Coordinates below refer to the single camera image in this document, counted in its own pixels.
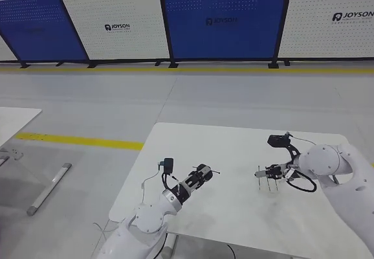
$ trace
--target black base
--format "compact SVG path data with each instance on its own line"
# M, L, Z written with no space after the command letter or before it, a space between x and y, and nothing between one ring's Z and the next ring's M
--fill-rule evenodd
M21 65L21 69L26 69L26 68L28 68L28 67L30 67L30 65L28 65L28 64L26 64L26 63L20 63L20 65Z
M89 68L89 69L93 69L93 68L95 68L97 65L98 65L97 63L89 62L88 68Z
M279 68L279 65L278 63L269 63L267 64L267 67L270 68L270 69L278 69Z
M169 69L176 69L179 67L179 64L175 62L171 62L170 65L168 66Z

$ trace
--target wire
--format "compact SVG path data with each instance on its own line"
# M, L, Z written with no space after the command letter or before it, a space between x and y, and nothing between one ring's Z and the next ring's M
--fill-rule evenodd
M312 141L308 141L308 140L306 140L306 139L300 139L300 138L297 138L297 137L294 137L294 136L291 136L291 137L294 138L294 139L299 139L300 141L306 141L306 142L309 142L309 143L311 143L311 144L316 145L314 142L312 142Z
M119 228L120 223L121 223L121 222L118 222L118 225L117 225L116 227L114 227L113 229L110 229L110 230L108 230L108 231L103 230L103 229L101 228L101 226L99 226L99 224L98 224L97 222L94 222L93 225L96 225L96 226L99 228L99 230L102 232L102 234L104 235L104 238L105 238L105 240L106 240L106 239L107 239L107 236L105 235L105 233L115 231L117 228Z
M159 254L162 252L164 245L166 244L166 241L167 241L167 236L168 236L168 233L166 233L166 239L164 239L164 243L162 243L162 247L160 251L154 256L154 259L156 259L159 256Z
M169 190L170 188L167 185L167 175L166 174L162 173L161 181L162 181L162 184L164 185L164 188Z
M334 180L334 183L336 183L336 184L340 184L340 182L338 181L338 179L336 178L336 176L335 175L332 175L332 180Z
M305 175L305 174L303 174L303 173L301 173L299 171L295 171L295 173L304 176L304 178L306 178L306 180L308 180L308 181L310 181L312 183L312 185L314 186L314 188L312 190L307 190L307 189L304 189L304 188L300 188L300 187L298 187L296 185L293 185L289 180L286 181L288 183L288 185L291 185L293 188L301 190L303 192L315 192L316 191L316 189L317 189L316 183L314 181L312 181L311 178L309 178L307 175Z
M228 246L228 248L230 248L230 250L232 250L234 259L236 259L236 253L233 251L233 248L229 244L227 244L227 246Z
M159 172L160 172L160 170L158 170L157 173L155 173L155 175L153 175L153 176L151 176L151 177L145 179L145 180L142 182L142 184L141 184L141 189L142 189L142 201L141 201L141 203L144 203L144 195L145 195L145 193L146 193L146 188L145 188L145 183L146 183L146 181L150 180L151 178L156 177L157 174L159 174Z

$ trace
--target white table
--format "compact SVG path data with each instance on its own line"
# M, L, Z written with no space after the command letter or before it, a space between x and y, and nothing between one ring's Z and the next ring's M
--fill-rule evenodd
M19 131L21 131L27 124L35 119L40 113L41 109L29 109L29 108L12 108L12 107L0 107L0 149L5 148L15 160L20 160L23 153L15 148L11 147L8 141L14 137ZM9 158L9 156L2 156L0 158L0 166ZM36 213L42 202L50 194L52 189L58 184L59 180L63 177L66 171L71 167L71 164L64 164L61 170L56 174L54 179L47 179L45 176L38 172L30 172L41 181L46 188L32 206L28 209L28 215L32 216Z
M174 158L173 174L184 179L201 163L214 174L170 220L169 233L232 243L298 258L372 259L360 238L336 215L323 192L298 191L286 183L279 192L259 191L258 166L290 160L285 149L267 144L269 135L286 130L227 128L158 123L138 155L113 205L109 218L121 221L142 199L141 182L157 171L157 162ZM341 135L291 132L317 144L340 144ZM292 140L304 152L311 146ZM304 180L297 185L310 188ZM154 203L164 190L160 176L146 183L145 203Z

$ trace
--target white robotic arm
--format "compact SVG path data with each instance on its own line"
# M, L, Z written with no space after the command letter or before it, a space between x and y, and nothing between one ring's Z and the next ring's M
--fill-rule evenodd
M256 177L286 178L293 187L291 180L296 177L302 176L312 183L312 179L319 180L335 212L362 239L374 256L374 167L348 143L338 146L315 145L301 154L291 145L289 137L292 137L289 133L270 136L268 143L273 147L288 149L292 161L256 172ZM351 173L352 178L344 184L339 184L335 178L331 179L331 176Z
M162 182L165 190L159 201L153 205L140 204L107 239L97 259L147 258L167 232L165 215L177 215L192 192L213 177L211 168L200 164L183 182L170 189L166 180L168 176L172 177L173 159L165 159L161 165L164 167Z

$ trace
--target white cable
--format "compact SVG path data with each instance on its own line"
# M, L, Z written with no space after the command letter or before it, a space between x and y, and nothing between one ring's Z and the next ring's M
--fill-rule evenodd
M145 183L146 183L146 181L150 180L151 178L156 177L156 176L159 174L159 172L160 172L160 170L158 170L157 173L156 173L155 175L153 175L153 176L151 176L151 177L145 179L145 180L142 182L142 184L141 184L141 189L142 189L142 201L141 201L141 203L144 203L144 195L145 195L145 193L146 193L146 189L145 189Z
M312 142L312 141L308 141L308 140L306 140L306 139L300 139L300 138L293 137L293 136L292 136L292 138L294 138L294 139L299 139L300 141L306 141L306 142L309 142L309 143L311 143L311 144L316 145L314 142Z

